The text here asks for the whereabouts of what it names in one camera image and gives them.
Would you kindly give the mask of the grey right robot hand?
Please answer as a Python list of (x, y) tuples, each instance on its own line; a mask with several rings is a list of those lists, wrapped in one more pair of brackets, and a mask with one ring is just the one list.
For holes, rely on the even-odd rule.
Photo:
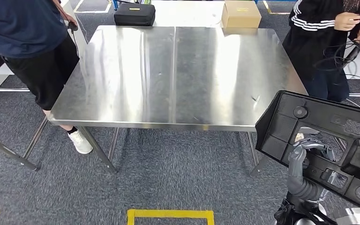
[(328, 159), (329, 161), (335, 160), (333, 149), (314, 138), (304, 138), (296, 141), (293, 144), (294, 150), (289, 153), (288, 160), (288, 177), (287, 187), (289, 191), (292, 189), (301, 189), (310, 186), (309, 181), (303, 178), (303, 162), (306, 159), (307, 152), (316, 149), (318, 155)]

